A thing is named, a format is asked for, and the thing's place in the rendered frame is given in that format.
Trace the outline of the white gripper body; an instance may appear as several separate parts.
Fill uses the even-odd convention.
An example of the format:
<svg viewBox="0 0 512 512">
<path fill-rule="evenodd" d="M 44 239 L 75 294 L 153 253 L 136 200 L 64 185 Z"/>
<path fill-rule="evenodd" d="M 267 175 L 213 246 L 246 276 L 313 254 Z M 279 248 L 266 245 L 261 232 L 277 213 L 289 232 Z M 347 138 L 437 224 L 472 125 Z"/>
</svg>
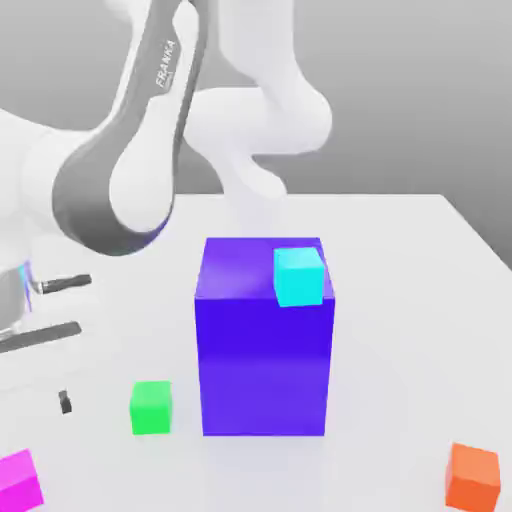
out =
<svg viewBox="0 0 512 512">
<path fill-rule="evenodd" d="M 25 359 L 57 362 L 82 356 L 82 328 L 77 321 L 29 330 L 0 341 L 0 362 Z"/>
</svg>

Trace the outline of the small green cube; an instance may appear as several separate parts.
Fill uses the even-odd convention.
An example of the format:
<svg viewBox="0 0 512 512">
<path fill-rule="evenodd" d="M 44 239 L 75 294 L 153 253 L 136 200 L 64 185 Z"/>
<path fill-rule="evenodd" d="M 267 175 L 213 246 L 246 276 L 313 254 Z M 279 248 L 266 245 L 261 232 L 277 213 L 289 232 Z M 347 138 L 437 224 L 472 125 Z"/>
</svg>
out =
<svg viewBox="0 0 512 512">
<path fill-rule="evenodd" d="M 171 382 L 137 381 L 129 404 L 134 435 L 169 434 L 172 424 Z"/>
</svg>

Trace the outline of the small magenta cube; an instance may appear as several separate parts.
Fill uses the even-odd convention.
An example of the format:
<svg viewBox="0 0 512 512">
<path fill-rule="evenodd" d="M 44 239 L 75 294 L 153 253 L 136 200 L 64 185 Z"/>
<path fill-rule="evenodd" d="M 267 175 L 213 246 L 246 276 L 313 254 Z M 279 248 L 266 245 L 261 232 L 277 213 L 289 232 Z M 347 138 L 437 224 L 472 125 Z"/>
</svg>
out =
<svg viewBox="0 0 512 512">
<path fill-rule="evenodd" d="M 0 512 L 26 512 L 44 503 L 28 449 L 0 459 Z"/>
</svg>

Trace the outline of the small cyan cube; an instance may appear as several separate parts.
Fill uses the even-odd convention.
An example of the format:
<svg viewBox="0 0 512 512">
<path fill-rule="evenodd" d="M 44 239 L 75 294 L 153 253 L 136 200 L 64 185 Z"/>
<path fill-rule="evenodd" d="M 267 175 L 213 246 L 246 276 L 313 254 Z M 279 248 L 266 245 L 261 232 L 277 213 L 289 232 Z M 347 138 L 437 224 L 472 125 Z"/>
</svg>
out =
<svg viewBox="0 0 512 512">
<path fill-rule="evenodd" d="M 277 248 L 273 257 L 273 285 L 280 307 L 322 304 L 325 265 L 315 247 Z"/>
</svg>

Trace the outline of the small orange cube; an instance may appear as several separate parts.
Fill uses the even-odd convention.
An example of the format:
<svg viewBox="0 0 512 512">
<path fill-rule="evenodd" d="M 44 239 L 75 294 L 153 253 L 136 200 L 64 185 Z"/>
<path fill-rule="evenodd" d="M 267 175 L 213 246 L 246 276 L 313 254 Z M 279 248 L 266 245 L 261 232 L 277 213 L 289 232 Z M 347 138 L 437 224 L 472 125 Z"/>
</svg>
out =
<svg viewBox="0 0 512 512">
<path fill-rule="evenodd" d="M 498 454 L 453 443 L 445 475 L 445 505 L 464 512 L 494 512 L 500 492 Z"/>
</svg>

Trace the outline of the large blue box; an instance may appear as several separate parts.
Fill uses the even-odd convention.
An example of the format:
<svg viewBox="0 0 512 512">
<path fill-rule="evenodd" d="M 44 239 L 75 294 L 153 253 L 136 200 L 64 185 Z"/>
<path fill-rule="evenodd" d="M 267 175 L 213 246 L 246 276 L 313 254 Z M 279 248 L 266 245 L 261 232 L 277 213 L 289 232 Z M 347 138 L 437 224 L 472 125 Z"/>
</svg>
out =
<svg viewBox="0 0 512 512">
<path fill-rule="evenodd" d="M 325 432 L 335 293 L 282 307 L 274 252 L 319 238 L 209 238 L 194 297 L 202 429 L 206 436 L 321 436 Z"/>
</svg>

